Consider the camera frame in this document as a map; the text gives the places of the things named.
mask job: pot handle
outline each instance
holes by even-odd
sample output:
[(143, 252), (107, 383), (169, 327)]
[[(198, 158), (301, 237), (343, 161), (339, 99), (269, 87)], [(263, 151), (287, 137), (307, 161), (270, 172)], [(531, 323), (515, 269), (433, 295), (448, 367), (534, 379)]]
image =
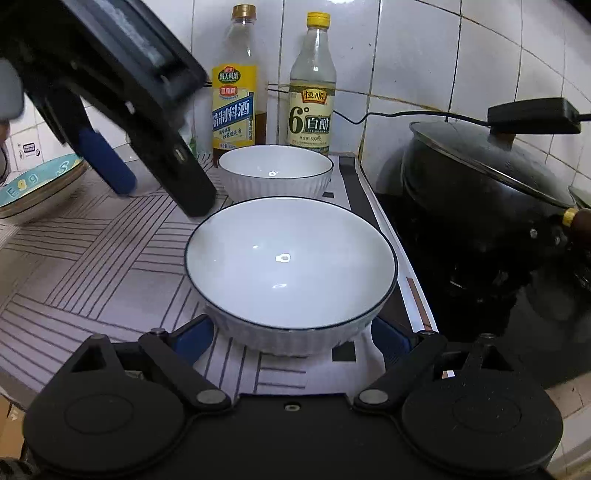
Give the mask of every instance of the pot handle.
[(572, 241), (591, 246), (591, 209), (569, 208), (562, 217), (562, 224), (570, 227)]

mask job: bottle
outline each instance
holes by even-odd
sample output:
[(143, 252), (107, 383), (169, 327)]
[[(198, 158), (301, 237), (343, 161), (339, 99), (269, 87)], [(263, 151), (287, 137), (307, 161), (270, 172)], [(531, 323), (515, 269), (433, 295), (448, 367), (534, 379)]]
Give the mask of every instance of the bottle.
[(329, 50), (330, 15), (309, 12), (308, 33), (290, 74), (287, 143), (327, 154), (336, 69)]
[(267, 136), (267, 75), (256, 54), (254, 5), (235, 5), (232, 27), (212, 70), (213, 162), (228, 150), (261, 145)]

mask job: yellow label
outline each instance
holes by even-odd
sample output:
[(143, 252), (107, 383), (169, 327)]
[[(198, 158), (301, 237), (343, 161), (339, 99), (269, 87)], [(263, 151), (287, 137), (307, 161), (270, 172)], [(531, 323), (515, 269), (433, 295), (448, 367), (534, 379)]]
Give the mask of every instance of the yellow label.
[(256, 66), (221, 64), (212, 70), (213, 148), (255, 144)]
[(328, 153), (334, 101), (334, 89), (290, 85), (287, 143)]

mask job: green oval logo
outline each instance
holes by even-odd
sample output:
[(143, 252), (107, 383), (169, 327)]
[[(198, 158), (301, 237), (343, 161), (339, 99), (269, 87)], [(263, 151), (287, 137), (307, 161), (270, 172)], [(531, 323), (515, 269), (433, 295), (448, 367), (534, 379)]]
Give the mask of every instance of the green oval logo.
[(236, 83), (240, 80), (240, 72), (232, 66), (224, 68), (217, 76), (221, 83)]

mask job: blue gripper pad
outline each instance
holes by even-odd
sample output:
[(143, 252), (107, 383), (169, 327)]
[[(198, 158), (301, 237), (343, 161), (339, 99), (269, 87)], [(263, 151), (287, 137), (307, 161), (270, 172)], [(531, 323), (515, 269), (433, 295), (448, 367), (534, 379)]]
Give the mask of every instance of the blue gripper pad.
[(374, 345), (384, 356), (386, 369), (412, 349), (410, 339), (380, 317), (374, 318), (371, 323), (371, 336)]
[(80, 130), (78, 149), (115, 193), (128, 195), (134, 191), (135, 175), (100, 133), (88, 128)]
[(174, 352), (187, 361), (189, 365), (193, 365), (213, 341), (213, 322), (206, 315), (201, 317), (201, 321), (186, 331), (180, 332), (172, 346)]

